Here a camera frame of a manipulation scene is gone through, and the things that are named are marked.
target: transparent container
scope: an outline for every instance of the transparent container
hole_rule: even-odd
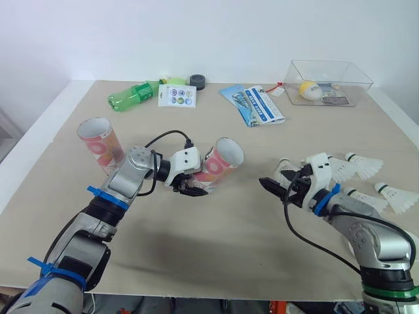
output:
[[[293,60],[283,87],[294,105],[355,106],[372,84],[351,62]]]

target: card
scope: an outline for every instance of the card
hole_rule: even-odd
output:
[[[159,107],[196,107],[196,87],[189,85],[161,84],[158,87]]]

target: beige table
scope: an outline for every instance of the beige table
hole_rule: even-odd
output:
[[[328,152],[357,152],[384,159],[379,174],[347,185],[374,195],[384,181],[418,191],[418,151],[368,97],[358,107],[298,107],[287,96],[273,97],[284,124],[245,127],[236,109],[209,84],[194,109],[160,108],[150,100],[116,113],[106,96],[131,82],[96,82],[44,151],[0,216],[0,285],[26,287],[39,269],[26,262],[42,259],[62,226],[84,208],[88,185],[105,174],[75,134],[93,116],[111,120],[124,148],[144,145],[171,129],[185,131],[202,154],[221,136],[243,147],[246,164],[211,195],[189,198],[158,184],[138,198],[120,223],[112,257],[94,292],[207,298],[352,300],[361,298],[360,278],[344,264],[311,248],[287,229],[278,198],[264,191],[259,177],[272,175],[281,157],[299,161]],[[182,149],[173,135],[155,145],[166,156]],[[297,230],[355,262],[340,234],[313,214],[291,207]],[[418,206],[385,217],[419,235]],[[419,282],[419,271],[413,277]]]

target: blue cable tie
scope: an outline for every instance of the blue cable tie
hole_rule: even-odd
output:
[[[330,199],[332,198],[332,196],[334,196],[335,194],[338,194],[340,192],[340,184],[336,183],[335,187],[332,189],[332,191],[330,191],[330,193],[328,193],[328,195],[326,195],[317,205],[316,208],[314,209],[314,214],[316,216],[320,216],[321,210],[327,205],[327,203],[329,203]]]
[[[46,276],[49,273],[57,273],[58,275],[64,275],[78,281],[81,284],[83,291],[86,290],[86,286],[87,286],[86,280],[84,280],[84,278],[80,276],[78,273],[74,273],[69,270],[63,270],[61,268],[55,268],[53,263],[45,264],[44,262],[41,262],[40,260],[37,260],[36,258],[32,256],[29,257],[27,260],[31,262],[32,264],[35,264],[36,266],[39,266],[41,268],[42,276]]]
[[[93,186],[90,186],[87,188],[87,191],[93,193],[95,196],[99,196],[100,198],[103,198],[107,201],[110,201],[111,203],[114,203],[115,205],[118,205],[119,207],[125,209],[126,211],[130,207],[127,203],[117,199],[116,197],[104,192],[100,188],[94,188]]]

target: paper tube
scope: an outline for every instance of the paper tube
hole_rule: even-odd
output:
[[[222,137],[206,154],[202,171],[194,173],[188,180],[188,185],[211,193],[226,175],[243,162],[244,152],[239,144],[228,137]]]
[[[107,175],[123,162],[125,153],[108,119],[86,120],[80,124],[77,134]]]

